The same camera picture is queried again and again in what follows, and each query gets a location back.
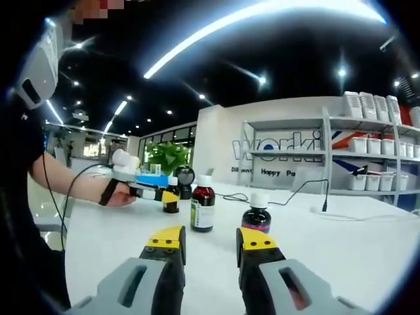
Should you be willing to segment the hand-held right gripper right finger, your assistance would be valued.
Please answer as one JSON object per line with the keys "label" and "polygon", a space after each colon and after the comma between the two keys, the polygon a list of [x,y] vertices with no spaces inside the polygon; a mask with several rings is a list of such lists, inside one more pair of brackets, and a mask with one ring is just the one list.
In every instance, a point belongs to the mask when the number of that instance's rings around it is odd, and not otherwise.
{"label": "hand-held right gripper right finger", "polygon": [[369,314],[342,297],[296,259],[288,259],[269,235],[236,229],[239,287],[246,314]]}

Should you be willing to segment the person's left hand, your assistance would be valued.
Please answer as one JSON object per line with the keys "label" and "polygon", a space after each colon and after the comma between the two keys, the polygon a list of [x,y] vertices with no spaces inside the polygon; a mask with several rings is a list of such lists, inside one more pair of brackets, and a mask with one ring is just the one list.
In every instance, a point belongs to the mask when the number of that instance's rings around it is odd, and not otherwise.
{"label": "person's left hand", "polygon": [[136,201],[136,197],[130,194],[130,187],[125,183],[118,183],[106,206],[123,207]]}

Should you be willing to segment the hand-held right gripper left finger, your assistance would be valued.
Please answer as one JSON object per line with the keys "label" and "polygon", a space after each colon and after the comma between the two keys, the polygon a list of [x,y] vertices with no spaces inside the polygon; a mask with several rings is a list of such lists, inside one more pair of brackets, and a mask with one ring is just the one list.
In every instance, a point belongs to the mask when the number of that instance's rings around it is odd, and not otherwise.
{"label": "hand-held right gripper left finger", "polygon": [[97,286],[97,294],[68,314],[180,314],[186,276],[186,229],[153,234],[137,258],[127,259]]}

